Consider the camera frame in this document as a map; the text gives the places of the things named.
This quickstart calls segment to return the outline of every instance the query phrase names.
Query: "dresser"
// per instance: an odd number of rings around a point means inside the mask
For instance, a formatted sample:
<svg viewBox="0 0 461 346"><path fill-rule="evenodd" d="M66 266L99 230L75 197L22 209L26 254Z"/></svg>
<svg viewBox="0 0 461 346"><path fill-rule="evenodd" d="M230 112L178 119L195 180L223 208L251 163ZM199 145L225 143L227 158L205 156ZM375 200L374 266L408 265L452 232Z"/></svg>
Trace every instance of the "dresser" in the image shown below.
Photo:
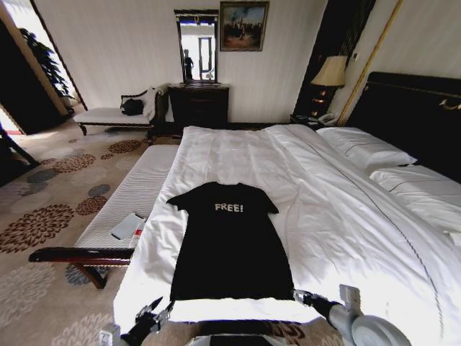
<svg viewBox="0 0 461 346"><path fill-rule="evenodd" d="M229 85L171 84L173 119L179 128L189 125L225 128L228 123Z"/></svg>

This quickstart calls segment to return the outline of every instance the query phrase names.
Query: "room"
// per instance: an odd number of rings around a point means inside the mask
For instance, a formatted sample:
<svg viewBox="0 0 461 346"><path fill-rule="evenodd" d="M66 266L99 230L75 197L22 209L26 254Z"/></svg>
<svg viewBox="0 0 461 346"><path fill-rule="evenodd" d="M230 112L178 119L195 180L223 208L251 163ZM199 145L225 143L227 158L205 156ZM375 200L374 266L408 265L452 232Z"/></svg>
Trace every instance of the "room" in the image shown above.
<svg viewBox="0 0 461 346"><path fill-rule="evenodd" d="M0 1L0 344L461 345L459 13Z"/></svg>

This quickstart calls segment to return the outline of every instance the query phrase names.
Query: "headboard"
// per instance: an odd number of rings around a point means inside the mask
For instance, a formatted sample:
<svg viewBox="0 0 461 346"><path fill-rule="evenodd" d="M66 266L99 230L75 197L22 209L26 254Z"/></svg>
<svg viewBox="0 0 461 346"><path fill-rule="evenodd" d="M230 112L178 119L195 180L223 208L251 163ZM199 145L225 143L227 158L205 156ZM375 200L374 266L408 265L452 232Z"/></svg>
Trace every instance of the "headboard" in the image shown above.
<svg viewBox="0 0 461 346"><path fill-rule="evenodd" d="M461 182L461 80L372 72L346 126Z"/></svg>

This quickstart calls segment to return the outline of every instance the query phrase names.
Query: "white duvet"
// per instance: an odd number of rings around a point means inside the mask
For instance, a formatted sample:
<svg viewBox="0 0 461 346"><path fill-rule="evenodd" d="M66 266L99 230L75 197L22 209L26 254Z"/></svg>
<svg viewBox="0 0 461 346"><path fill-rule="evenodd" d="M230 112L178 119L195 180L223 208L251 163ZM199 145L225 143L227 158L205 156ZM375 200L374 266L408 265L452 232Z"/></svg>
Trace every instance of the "white duvet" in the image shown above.
<svg viewBox="0 0 461 346"><path fill-rule="evenodd" d="M271 220L295 288L340 301L340 283L356 286L363 312L394 323L413 345L461 345L460 250L301 125L184 130L115 298L123 332L142 306L159 296L164 300L158 309L168 303L187 213L166 201L213 181L242 182L268 194L279 209ZM177 301L171 314L172 321L303 323L316 317L313 309L272 298Z"/></svg>

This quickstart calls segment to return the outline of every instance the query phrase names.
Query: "carpet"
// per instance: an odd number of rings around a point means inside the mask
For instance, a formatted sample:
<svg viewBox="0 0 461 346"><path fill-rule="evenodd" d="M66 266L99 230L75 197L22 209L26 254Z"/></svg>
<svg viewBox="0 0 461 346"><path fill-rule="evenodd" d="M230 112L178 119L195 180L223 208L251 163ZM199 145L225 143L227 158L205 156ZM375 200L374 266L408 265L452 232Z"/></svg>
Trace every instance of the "carpet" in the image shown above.
<svg viewBox="0 0 461 346"><path fill-rule="evenodd" d="M105 289L97 290L73 266L27 259L40 247L75 243L148 147L146 132L89 128L83 136L69 120L14 140L41 165L0 188L0 345L97 346L99 330L113 320L126 268L110 268ZM157 138L154 145L171 143L179 141ZM323 319L241 323L238 330L286 337L294 345L342 345ZM144 345L182 346L196 335L235 327L168 323Z"/></svg>

